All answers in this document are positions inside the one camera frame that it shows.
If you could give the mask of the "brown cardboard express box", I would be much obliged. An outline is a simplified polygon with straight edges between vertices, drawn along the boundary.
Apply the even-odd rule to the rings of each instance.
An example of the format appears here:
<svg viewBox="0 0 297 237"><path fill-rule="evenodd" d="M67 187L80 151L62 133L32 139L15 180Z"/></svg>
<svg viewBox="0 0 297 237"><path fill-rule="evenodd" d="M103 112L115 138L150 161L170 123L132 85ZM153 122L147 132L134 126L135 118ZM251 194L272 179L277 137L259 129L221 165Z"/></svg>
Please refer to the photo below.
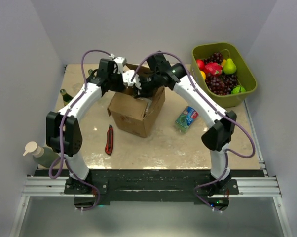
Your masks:
<svg viewBox="0 0 297 237"><path fill-rule="evenodd" d="M115 93L107 111L120 130L146 138L165 102L165 87L154 89L149 98L136 98L136 94L135 86Z"/></svg>

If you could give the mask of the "green blue tissue pack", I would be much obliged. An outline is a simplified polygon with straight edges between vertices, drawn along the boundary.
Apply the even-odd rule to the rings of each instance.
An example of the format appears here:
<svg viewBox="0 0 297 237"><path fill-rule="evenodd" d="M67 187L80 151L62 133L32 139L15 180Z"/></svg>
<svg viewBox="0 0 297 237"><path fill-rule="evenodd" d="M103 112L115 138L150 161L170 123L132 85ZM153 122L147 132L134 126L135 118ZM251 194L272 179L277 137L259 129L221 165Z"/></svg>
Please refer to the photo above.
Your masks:
<svg viewBox="0 0 297 237"><path fill-rule="evenodd" d="M186 106L175 121L175 127L181 132L186 133L194 121L198 118L198 112L191 106Z"/></svg>

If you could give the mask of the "red black utility knife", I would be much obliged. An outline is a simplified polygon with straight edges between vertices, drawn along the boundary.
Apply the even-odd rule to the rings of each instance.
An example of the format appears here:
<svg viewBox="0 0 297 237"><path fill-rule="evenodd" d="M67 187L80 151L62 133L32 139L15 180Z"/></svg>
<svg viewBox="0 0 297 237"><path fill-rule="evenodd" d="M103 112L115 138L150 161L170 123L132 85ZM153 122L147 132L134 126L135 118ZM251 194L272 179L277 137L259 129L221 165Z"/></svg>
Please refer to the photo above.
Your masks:
<svg viewBox="0 0 297 237"><path fill-rule="evenodd" d="M111 156L112 152L113 152L113 126L109 125L109 128L107 130L107 141L105 145L105 153Z"/></svg>

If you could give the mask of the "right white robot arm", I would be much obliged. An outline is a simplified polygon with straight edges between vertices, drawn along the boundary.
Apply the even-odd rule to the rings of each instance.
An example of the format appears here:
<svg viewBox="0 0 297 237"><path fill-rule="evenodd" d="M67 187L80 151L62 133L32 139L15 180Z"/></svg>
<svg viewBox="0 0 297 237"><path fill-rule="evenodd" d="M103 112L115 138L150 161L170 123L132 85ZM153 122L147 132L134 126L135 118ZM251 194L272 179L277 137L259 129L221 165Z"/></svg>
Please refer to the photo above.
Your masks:
<svg viewBox="0 0 297 237"><path fill-rule="evenodd" d="M193 79L182 61L171 65L166 60L164 52L151 54L144 61L151 70L151 73L146 73L145 79L140 79L141 91L144 94L160 86L168 87L202 116L208 127L201 140L210 151L209 185L214 193L222 194L228 188L231 179L227 149L234 133L236 113L227 112L216 104Z"/></svg>

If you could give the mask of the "near green glass bottle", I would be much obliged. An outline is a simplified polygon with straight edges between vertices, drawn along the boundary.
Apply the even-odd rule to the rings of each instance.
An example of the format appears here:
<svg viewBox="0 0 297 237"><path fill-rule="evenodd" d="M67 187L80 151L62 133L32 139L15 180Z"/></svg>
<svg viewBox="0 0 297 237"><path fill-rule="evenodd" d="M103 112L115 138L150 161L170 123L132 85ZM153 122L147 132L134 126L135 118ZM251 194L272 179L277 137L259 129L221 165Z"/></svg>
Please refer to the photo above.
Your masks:
<svg viewBox="0 0 297 237"><path fill-rule="evenodd" d="M60 94L62 96L64 106L68 105L73 99L73 97L69 95L65 89L60 89Z"/></svg>

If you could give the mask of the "red apple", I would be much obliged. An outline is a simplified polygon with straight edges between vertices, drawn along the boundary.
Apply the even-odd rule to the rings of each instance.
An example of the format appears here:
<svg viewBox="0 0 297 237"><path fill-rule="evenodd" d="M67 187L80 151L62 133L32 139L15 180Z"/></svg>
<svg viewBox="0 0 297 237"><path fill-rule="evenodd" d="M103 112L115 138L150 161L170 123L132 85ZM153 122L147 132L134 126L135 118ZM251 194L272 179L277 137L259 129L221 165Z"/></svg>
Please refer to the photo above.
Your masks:
<svg viewBox="0 0 297 237"><path fill-rule="evenodd" d="M203 60L200 59L196 59L196 64L199 68L200 71L204 70L205 68L205 63L203 62Z"/></svg>

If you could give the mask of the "orange fruit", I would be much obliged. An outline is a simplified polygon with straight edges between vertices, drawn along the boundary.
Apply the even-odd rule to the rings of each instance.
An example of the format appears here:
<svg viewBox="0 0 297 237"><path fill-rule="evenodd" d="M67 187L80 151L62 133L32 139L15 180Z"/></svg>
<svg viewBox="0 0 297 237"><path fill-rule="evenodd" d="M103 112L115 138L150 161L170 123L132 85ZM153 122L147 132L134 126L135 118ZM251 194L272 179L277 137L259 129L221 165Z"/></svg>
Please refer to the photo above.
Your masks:
<svg viewBox="0 0 297 237"><path fill-rule="evenodd" d="M206 80L206 74L203 71L200 71L203 80Z"/></svg>

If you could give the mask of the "green plastic fruit bin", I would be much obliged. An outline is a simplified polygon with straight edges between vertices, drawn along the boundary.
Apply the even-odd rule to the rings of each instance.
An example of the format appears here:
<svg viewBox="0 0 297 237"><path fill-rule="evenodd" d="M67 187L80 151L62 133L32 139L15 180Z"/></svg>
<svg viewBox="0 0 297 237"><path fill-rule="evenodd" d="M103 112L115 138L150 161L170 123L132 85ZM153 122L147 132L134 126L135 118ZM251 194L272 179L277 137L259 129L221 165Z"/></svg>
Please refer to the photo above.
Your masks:
<svg viewBox="0 0 297 237"><path fill-rule="evenodd" d="M221 107L239 105L257 88L257 81L238 50L229 43L195 47L190 71L198 85Z"/></svg>

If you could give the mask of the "pink dragon fruit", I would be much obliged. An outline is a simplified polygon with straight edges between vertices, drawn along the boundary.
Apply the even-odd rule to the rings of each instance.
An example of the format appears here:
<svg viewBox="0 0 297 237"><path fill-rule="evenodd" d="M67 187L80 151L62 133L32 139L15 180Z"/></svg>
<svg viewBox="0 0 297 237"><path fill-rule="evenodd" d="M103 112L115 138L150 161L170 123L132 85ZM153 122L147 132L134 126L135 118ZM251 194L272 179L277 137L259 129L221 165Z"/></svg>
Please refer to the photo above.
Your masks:
<svg viewBox="0 0 297 237"><path fill-rule="evenodd" d="M204 66L204 70L203 72L208 75L213 75L213 76L219 76L222 74L222 71L223 71L223 67L221 64L218 64L218 63L208 63Z"/></svg>

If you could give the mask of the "lower dark grape bunch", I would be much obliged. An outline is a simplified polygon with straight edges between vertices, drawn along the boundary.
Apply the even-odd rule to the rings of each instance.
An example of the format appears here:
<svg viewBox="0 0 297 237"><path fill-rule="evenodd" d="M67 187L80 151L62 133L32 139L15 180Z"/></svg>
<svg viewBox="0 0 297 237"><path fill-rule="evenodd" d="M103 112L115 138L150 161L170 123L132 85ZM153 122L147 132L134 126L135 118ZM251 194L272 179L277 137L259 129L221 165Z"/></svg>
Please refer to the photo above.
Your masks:
<svg viewBox="0 0 297 237"><path fill-rule="evenodd" d="M208 75L206 76L205 82L212 93L220 96L230 95L232 89L240 85L238 77L235 74L221 74L219 76Z"/></svg>

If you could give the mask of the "dark grape bunch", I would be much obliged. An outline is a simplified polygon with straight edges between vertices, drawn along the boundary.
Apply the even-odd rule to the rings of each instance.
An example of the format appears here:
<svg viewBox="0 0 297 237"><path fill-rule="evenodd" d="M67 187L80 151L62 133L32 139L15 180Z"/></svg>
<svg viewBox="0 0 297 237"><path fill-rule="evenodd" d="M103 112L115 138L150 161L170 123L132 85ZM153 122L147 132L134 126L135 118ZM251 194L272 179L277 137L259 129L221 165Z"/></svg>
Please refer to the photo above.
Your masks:
<svg viewBox="0 0 297 237"><path fill-rule="evenodd" d="M216 53L213 53L208 58L204 59L203 62L204 62L204 64L208 64L208 63L221 64L223 62L223 60L224 60L223 55L220 52L216 52Z"/></svg>
<svg viewBox="0 0 297 237"><path fill-rule="evenodd" d="M205 82L212 93L220 96L230 95L232 89L240 85L238 77L235 74L221 74L219 76L208 75L206 76Z"/></svg>

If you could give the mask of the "upper dark grape bunch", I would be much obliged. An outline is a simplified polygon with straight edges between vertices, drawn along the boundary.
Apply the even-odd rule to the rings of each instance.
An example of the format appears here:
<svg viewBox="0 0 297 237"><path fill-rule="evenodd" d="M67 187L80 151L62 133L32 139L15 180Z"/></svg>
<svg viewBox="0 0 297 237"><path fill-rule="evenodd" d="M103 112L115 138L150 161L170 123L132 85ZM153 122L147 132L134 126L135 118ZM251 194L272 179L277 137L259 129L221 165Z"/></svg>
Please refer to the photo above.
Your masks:
<svg viewBox="0 0 297 237"><path fill-rule="evenodd" d="M221 64L223 62L223 60L224 60L223 55L220 52L216 52L216 53L213 53L208 58L204 59L203 62L204 62L204 64L208 64L208 63Z"/></svg>

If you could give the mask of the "green round fruit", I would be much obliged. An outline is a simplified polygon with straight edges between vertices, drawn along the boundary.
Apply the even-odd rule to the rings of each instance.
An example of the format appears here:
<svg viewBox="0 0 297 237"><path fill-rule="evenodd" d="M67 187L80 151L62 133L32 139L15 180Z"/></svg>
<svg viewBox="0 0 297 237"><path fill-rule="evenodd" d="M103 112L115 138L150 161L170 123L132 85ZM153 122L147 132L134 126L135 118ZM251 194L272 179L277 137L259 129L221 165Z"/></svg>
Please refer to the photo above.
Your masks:
<svg viewBox="0 0 297 237"><path fill-rule="evenodd" d="M237 85L232 89L231 94L238 94L243 92L246 92L246 89L241 85Z"/></svg>

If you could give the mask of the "beige pump dispenser bottle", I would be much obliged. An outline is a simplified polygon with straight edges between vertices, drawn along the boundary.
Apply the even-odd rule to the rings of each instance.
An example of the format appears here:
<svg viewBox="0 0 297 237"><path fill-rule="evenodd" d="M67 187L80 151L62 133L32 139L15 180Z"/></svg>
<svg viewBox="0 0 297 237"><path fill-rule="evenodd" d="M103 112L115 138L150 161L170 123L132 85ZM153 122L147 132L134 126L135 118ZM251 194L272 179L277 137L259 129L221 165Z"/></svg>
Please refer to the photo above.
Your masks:
<svg viewBox="0 0 297 237"><path fill-rule="evenodd" d="M57 165L60 162L57 153L49 147L39 146L35 141L28 142L25 145L23 156L27 154L31 154L33 160L45 168L49 168L52 164Z"/></svg>

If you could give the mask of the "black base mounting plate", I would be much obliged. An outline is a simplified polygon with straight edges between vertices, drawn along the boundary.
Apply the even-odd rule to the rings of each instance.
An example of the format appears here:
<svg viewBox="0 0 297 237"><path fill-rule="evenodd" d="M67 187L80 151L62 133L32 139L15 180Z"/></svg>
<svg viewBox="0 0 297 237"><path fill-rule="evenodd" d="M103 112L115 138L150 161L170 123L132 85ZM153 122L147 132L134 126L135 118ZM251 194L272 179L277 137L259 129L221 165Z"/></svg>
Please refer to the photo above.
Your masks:
<svg viewBox="0 0 297 237"><path fill-rule="evenodd" d="M214 184L208 170L91 170L82 183L67 170L51 179L47 170L37 170L34 178L46 188L60 186L60 194L73 195L76 208L118 202L209 203L225 210L232 195L241 193L241 181L263 178L261 170L233 170L224 181Z"/></svg>

